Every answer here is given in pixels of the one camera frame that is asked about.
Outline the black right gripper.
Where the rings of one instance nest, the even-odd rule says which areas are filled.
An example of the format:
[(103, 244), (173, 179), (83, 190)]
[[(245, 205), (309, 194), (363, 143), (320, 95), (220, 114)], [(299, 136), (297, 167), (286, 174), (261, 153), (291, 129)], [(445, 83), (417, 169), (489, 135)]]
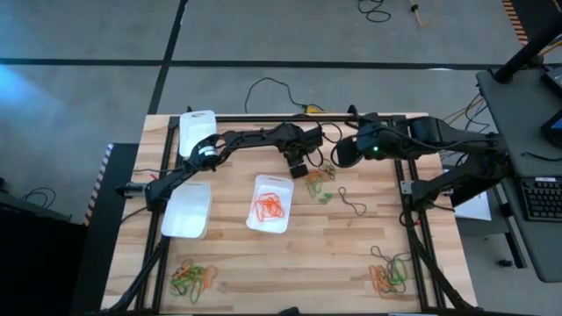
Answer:
[(376, 112), (362, 116), (354, 115), (344, 121), (347, 127), (357, 131), (356, 134), (341, 138), (335, 145), (335, 165), (347, 169), (358, 164), (362, 159), (382, 159), (382, 150), (377, 135), (382, 127), (382, 120)]

